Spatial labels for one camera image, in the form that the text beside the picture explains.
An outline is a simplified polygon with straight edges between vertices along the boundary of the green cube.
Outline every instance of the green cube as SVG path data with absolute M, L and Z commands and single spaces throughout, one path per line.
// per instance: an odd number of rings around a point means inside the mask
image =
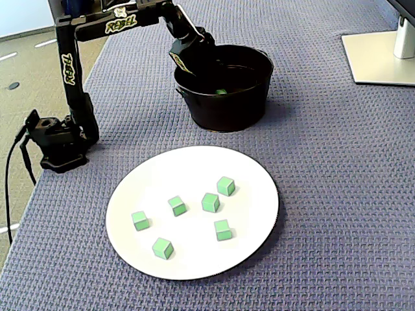
M 173 251 L 174 248 L 173 245 L 171 245 L 171 242 L 165 240 L 164 238 L 158 238 L 156 243 L 153 245 L 153 252 L 155 256 L 165 260 L 170 258 Z
M 219 208 L 219 196 L 217 194 L 206 193 L 202 200 L 204 211 L 215 213 Z
M 228 92 L 225 89 L 217 89 L 215 93 L 217 95 L 228 94 Z
M 235 182 L 233 179 L 222 177 L 218 183 L 218 192 L 225 196 L 230 196 L 235 191 Z
M 144 230 L 150 227 L 150 223 L 148 222 L 148 219 L 145 216 L 144 212 L 136 212 L 131 214 L 131 216 L 132 222 L 134 223 L 134 226 L 136 227 L 137 231 Z
M 186 205 L 183 203 L 182 199 L 179 196 L 175 196 L 174 198 L 169 200 L 169 204 L 173 209 L 173 214 L 175 217 L 183 214 L 186 212 Z
M 232 231 L 229 228 L 227 220 L 215 222 L 216 238 L 218 241 L 229 240 L 232 238 Z

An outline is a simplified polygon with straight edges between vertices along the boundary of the black bowl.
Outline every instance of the black bowl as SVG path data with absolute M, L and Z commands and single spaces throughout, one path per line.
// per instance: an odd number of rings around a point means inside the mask
M 177 68 L 177 91 L 199 126 L 218 132 L 244 130 L 265 113 L 274 65 L 265 52 L 238 45 L 216 46 L 215 57 L 220 66 L 209 78 Z

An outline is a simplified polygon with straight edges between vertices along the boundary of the beige floor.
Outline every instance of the beige floor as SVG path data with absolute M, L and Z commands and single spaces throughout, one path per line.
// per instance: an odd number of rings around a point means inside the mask
M 12 145 L 16 132 L 23 124 L 24 118 L 33 108 L 41 117 L 58 117 L 61 119 L 68 113 L 64 96 L 64 87 L 60 74 L 58 46 L 56 43 L 40 48 L 34 46 L 54 38 L 53 32 L 37 34 L 0 42 L 0 57 L 17 52 L 18 55 L 0 61 L 0 227 L 6 226 L 5 216 L 5 163 L 7 153 Z M 106 38 L 86 43 L 79 43 L 84 80 L 97 59 Z M 19 82 L 17 89 L 7 87 Z M 28 151 L 36 179 L 42 168 L 40 149 L 30 142 Z M 33 190 L 33 184 L 25 170 L 20 149 L 15 149 L 9 174 L 9 195 L 12 224 L 19 223 L 26 204 Z M 7 233 L 0 234 L 0 267 L 8 252 Z

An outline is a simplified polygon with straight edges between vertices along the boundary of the blue carpet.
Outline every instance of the blue carpet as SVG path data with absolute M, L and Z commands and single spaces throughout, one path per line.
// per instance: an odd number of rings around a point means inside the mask
M 390 30 L 385 0 L 183 0 L 217 43 L 266 51 L 266 115 L 238 133 L 197 127 L 174 91 L 164 25 L 114 35 L 86 85 L 101 139 L 86 166 L 44 172 L 0 278 L 6 310 L 415 310 L 415 104 L 355 85 L 341 35 Z M 118 182 L 149 157 L 210 144 L 272 175 L 265 245 L 216 277 L 172 282 L 123 262 L 105 230 Z

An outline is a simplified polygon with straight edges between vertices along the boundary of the white plate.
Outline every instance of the white plate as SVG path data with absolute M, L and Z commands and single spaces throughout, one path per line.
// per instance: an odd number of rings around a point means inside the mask
M 217 213 L 202 210 L 206 192 L 217 193 L 223 176 L 236 190 L 219 194 Z M 167 200 L 179 195 L 187 212 L 174 217 Z M 151 226 L 136 231 L 131 214 L 144 211 Z M 278 215 L 278 192 L 268 172 L 250 157 L 215 146 L 165 152 L 133 169 L 115 189 L 106 229 L 116 252 L 143 273 L 171 280 L 209 277 L 254 253 L 267 239 Z M 234 237 L 218 242 L 213 222 L 227 219 Z M 169 260 L 156 257 L 157 238 L 172 242 Z

